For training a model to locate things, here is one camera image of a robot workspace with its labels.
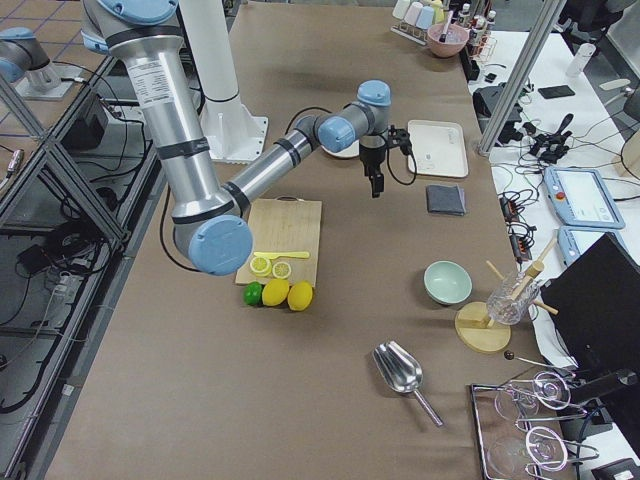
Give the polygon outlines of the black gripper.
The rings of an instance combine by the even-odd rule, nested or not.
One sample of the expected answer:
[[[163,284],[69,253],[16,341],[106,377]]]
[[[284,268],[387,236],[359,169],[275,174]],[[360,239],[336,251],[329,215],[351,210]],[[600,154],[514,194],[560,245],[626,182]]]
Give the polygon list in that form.
[[[361,139],[359,141],[359,158],[364,167],[364,175],[369,176],[371,196],[379,198],[384,192],[384,175],[381,164],[386,157],[386,141],[384,139]]]

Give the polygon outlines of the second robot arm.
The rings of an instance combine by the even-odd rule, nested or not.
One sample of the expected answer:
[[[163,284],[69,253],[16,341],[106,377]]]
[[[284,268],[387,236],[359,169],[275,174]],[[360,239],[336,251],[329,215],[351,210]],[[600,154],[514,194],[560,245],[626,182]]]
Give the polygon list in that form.
[[[16,84],[18,94],[27,100],[58,101],[70,88],[35,34],[26,27],[1,31],[1,76]]]

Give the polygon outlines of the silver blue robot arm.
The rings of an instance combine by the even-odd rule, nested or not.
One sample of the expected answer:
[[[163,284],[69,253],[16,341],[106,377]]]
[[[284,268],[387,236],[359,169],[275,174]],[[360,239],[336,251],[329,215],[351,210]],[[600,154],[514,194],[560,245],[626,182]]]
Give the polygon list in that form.
[[[173,239],[194,267],[237,271],[253,250],[251,202],[317,148],[357,145],[379,166],[387,148],[391,91],[362,83],[338,113],[300,118],[270,147],[267,121],[242,104],[228,27],[217,1],[86,1],[87,49],[121,61],[173,193]]]

